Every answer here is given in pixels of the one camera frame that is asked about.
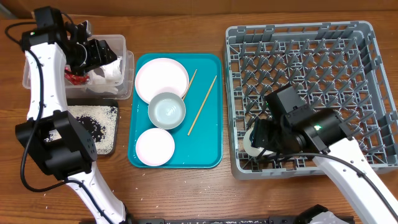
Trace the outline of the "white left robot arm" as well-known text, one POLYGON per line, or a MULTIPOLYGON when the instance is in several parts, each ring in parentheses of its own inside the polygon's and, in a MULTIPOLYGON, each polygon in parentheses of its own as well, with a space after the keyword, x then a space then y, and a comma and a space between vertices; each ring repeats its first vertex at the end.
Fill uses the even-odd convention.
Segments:
POLYGON ((74 190, 96 223, 133 223, 101 175, 95 142, 69 112, 65 90, 66 70, 81 76, 117 56, 105 41, 91 38, 88 22, 75 24, 50 6, 36 9, 34 16, 34 28, 17 41, 30 70, 27 119, 15 127, 23 156, 54 176, 58 186, 74 190))

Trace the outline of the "wooden chopstick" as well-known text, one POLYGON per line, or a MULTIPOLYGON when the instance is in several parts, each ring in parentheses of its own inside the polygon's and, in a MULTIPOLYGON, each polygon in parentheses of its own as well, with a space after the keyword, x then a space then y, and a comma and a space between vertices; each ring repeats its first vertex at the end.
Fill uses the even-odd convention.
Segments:
POLYGON ((196 74, 197 74, 197 69, 195 69, 195 71, 194 71, 194 73, 193 73, 193 75, 192 75, 192 77, 191 77, 191 79, 190 79, 190 81, 189 81, 188 88, 187 88, 187 90, 186 90, 186 93, 185 93, 184 96, 182 97, 182 100, 185 100, 185 98, 186 98, 186 96, 187 96, 187 93, 188 93, 188 91, 189 91, 189 89, 190 89, 190 87, 191 87, 191 85, 192 85, 192 82, 193 82, 193 80, 194 80, 196 74))
POLYGON ((195 126, 195 124, 196 124, 196 122, 197 122, 197 119, 198 119, 199 115, 201 114, 201 111, 202 111, 202 109, 203 109, 203 107, 204 107, 204 105, 205 105, 205 103, 206 103, 206 101, 207 101, 207 99, 208 99, 208 97, 209 97, 209 95, 210 95, 210 93, 211 93, 211 90, 212 90, 212 88, 213 88, 213 86, 214 86, 214 84, 215 84, 215 81, 216 81, 217 77, 218 77, 217 75, 214 77, 214 79, 213 79, 213 81, 212 81, 212 83, 211 83, 211 85, 210 85, 210 87, 209 87, 209 89, 208 89, 208 91, 207 91, 207 93, 206 93, 206 95, 205 95, 205 98, 204 98, 204 100, 202 101, 202 104, 201 104, 201 106, 200 106, 200 108, 199 108, 199 110, 198 110, 198 112, 197 112, 197 115, 195 116, 195 119, 193 120, 193 123, 192 123, 192 125, 190 126, 190 129, 189 129, 189 131, 188 131, 188 133, 187 133, 187 136, 190 136, 190 135, 191 135, 192 130, 193 130, 193 128, 194 128, 194 126, 195 126))

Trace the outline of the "red foil wrapper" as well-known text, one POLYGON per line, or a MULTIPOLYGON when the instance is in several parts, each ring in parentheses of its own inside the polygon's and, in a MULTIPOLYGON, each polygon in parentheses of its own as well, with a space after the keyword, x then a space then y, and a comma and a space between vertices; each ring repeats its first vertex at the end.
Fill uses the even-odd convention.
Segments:
POLYGON ((72 74, 72 71, 68 67, 64 69, 64 77, 73 85, 84 85, 90 80, 88 75, 78 76, 72 74))

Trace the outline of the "grey bowl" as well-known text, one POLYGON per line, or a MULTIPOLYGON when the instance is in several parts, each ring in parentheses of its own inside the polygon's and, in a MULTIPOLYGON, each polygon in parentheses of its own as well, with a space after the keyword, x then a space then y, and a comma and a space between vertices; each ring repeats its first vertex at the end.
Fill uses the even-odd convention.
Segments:
POLYGON ((148 105, 148 115, 152 124, 160 129, 174 129, 186 115, 182 98, 174 93, 160 93, 148 105))

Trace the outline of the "small white plate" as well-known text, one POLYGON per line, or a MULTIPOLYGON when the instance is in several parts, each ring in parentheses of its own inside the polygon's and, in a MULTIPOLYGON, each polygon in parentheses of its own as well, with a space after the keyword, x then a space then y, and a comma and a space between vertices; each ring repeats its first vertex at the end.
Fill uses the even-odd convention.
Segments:
POLYGON ((160 128, 144 131, 136 142, 138 159, 147 166, 161 166, 167 163, 175 151, 172 135, 160 128))

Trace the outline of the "white rice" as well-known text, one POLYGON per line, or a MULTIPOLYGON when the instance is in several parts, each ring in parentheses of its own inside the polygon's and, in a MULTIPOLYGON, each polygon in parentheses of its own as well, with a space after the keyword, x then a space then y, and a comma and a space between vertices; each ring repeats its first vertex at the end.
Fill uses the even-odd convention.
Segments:
POLYGON ((69 112, 91 134, 98 155, 105 156, 114 149, 117 130, 118 108, 116 106, 69 106, 69 112))

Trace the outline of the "white napkin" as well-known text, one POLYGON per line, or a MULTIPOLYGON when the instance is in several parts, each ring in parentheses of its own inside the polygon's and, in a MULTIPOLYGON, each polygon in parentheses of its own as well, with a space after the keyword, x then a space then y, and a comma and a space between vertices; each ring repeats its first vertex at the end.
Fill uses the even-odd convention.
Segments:
POLYGON ((89 71, 88 89, 95 93, 107 92, 114 95, 117 94, 118 89, 115 87, 115 84, 118 84, 122 78, 120 69, 122 59, 122 57, 118 57, 112 63, 89 71))

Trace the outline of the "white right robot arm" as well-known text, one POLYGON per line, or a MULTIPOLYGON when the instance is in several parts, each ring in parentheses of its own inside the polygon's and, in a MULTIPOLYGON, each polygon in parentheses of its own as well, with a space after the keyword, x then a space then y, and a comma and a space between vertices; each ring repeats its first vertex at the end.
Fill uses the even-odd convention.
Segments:
POLYGON ((397 200, 333 109, 314 111, 287 84, 266 95, 271 119, 257 119, 244 150, 268 161, 307 157, 338 187, 363 223, 397 223, 397 200))

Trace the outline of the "large white plate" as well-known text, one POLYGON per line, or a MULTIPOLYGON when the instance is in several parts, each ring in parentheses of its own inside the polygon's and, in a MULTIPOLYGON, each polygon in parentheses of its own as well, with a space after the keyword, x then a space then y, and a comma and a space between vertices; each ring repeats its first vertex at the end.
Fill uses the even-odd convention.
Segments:
POLYGON ((155 58, 145 63, 138 71, 135 89, 146 103, 160 93, 170 92, 183 97, 189 84, 185 67, 171 58, 155 58))

